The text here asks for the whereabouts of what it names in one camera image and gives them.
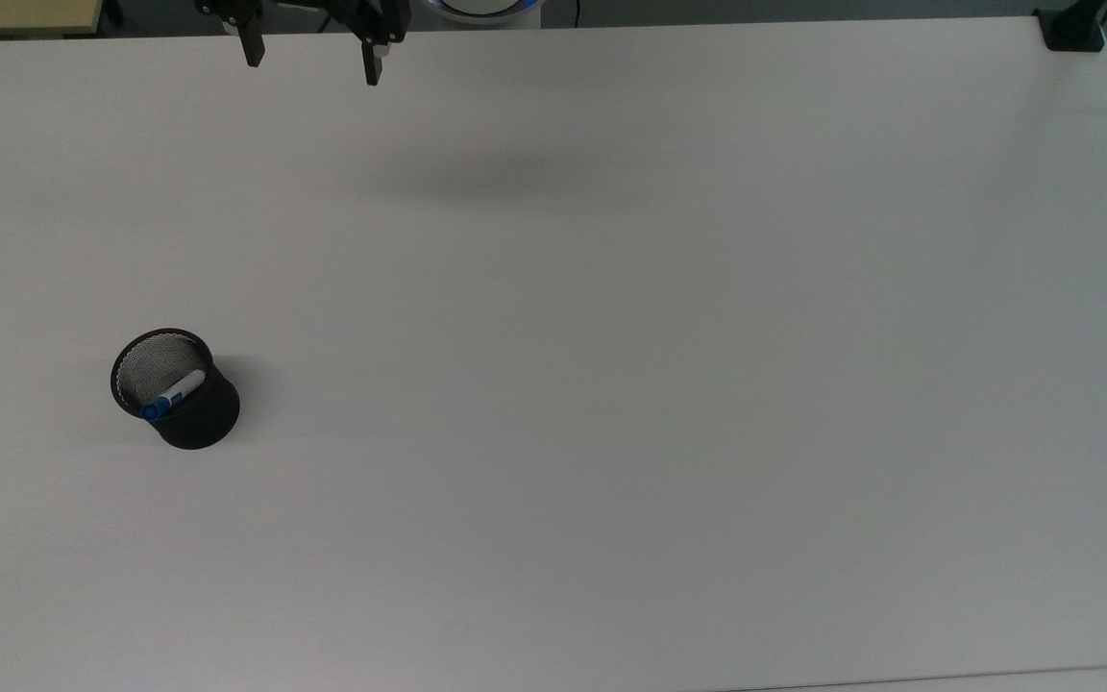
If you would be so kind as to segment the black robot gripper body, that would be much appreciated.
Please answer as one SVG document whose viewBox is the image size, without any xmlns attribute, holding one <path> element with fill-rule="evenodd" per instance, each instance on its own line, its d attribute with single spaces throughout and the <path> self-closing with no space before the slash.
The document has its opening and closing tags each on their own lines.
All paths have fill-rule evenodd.
<svg viewBox="0 0 1107 692">
<path fill-rule="evenodd" d="M 214 17 L 232 37 L 262 34 L 262 17 L 269 9 L 312 12 L 320 16 L 319 31 L 329 25 L 346 31 L 365 43 L 400 42 L 411 22 L 408 1 L 197 1 L 196 12 Z"/>
</svg>

